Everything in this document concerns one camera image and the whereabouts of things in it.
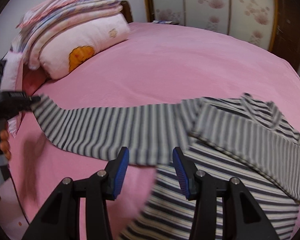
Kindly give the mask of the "left hand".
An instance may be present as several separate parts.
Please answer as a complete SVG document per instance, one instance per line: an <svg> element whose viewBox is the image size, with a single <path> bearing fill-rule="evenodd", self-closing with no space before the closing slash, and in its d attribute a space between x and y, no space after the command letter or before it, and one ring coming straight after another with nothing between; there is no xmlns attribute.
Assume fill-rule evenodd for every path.
<svg viewBox="0 0 300 240"><path fill-rule="evenodd" d="M9 133L7 130L0 131L0 149L8 161L11 160L10 144L8 142Z"/></svg>

